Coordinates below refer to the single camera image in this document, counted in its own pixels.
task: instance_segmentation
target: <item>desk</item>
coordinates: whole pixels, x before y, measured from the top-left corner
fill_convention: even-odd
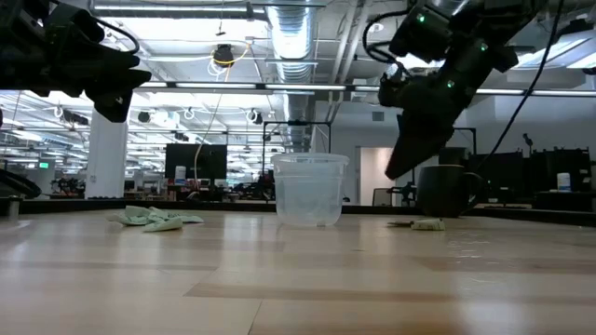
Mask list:
[[[342,215],[320,229],[185,210],[205,223],[144,234],[115,212],[5,227],[20,249],[0,262],[3,334],[596,334],[592,228],[416,232],[387,227],[415,217]]]

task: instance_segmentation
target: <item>fluorescent light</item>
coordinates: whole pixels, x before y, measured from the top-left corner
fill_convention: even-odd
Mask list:
[[[148,82],[141,85],[141,87],[148,87],[148,88],[158,88],[158,87],[167,87],[168,84],[162,82]]]
[[[304,89],[304,90],[345,90],[344,85],[300,85],[300,84],[267,84],[266,89]]]
[[[72,157],[76,157],[76,158],[87,158],[84,154],[68,153],[68,155],[70,155]]]
[[[8,162],[15,162],[15,163],[37,163],[39,159],[37,158],[7,158]]]
[[[28,141],[42,141],[42,137],[37,135],[37,134],[33,134],[30,133],[29,131],[22,131],[22,130],[13,130],[15,132],[16,137],[23,139],[23,140],[28,140]]]
[[[23,123],[21,123],[17,120],[13,121],[12,119],[5,118],[5,117],[2,118],[2,123],[4,123],[5,125],[15,125],[15,126],[19,126],[19,127],[25,126]]]
[[[221,12],[221,11],[228,11],[228,12],[238,12],[238,11],[246,11],[244,7],[201,7],[197,5],[196,7],[190,6],[95,6],[94,10],[141,10],[141,11],[155,11],[155,10],[165,10],[165,11],[211,11],[211,12]],[[255,13],[263,14],[264,10],[255,8],[253,10]]]
[[[355,87],[354,90],[357,92],[378,92],[379,87]]]
[[[537,89],[532,92],[535,96],[553,96],[553,97],[596,97],[596,91],[580,91],[580,90],[540,90]]]
[[[563,53],[571,50],[574,47],[579,46],[580,44],[584,43],[587,39],[580,38],[575,41],[567,41],[567,42],[559,42],[554,44],[550,47],[549,56],[547,57],[547,61],[553,60],[556,57],[561,56]],[[525,54],[519,57],[519,64],[515,66],[515,68],[520,67],[534,67],[538,66],[544,57],[545,49],[541,49],[533,54]]]
[[[179,88],[240,88],[240,89],[254,89],[257,86],[254,84],[226,84],[226,83],[177,83]]]
[[[480,88],[476,91],[476,94],[494,94],[494,95],[521,95],[523,89],[493,89],[493,88]]]
[[[587,56],[583,60],[577,61],[567,66],[568,69],[589,69],[593,67],[596,67],[596,52]]]
[[[156,154],[154,153],[149,153],[149,152],[129,152],[129,155],[137,155],[137,156],[155,156]]]

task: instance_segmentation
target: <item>clear plastic container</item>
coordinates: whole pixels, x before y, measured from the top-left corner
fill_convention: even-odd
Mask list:
[[[283,223],[327,226],[339,220],[349,158],[339,154],[277,154],[271,160],[278,216]]]

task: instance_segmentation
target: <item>metal frame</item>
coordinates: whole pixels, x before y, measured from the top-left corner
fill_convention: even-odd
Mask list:
[[[328,152],[332,151],[332,123],[331,122],[309,122],[309,121],[265,121],[263,122],[263,152],[261,156],[261,173],[264,176],[264,147],[265,147],[265,140],[264,138],[267,136],[267,126],[269,125],[288,125],[288,126],[296,126],[296,127],[306,127],[306,126],[319,126],[325,125],[329,129],[328,133]]]

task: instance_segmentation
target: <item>black monitor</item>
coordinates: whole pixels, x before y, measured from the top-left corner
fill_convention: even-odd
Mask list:
[[[166,178],[175,178],[176,167],[186,167],[186,179],[195,177],[195,154],[199,144],[168,144],[166,146]],[[227,146],[203,145],[196,160],[198,179],[226,179]]]

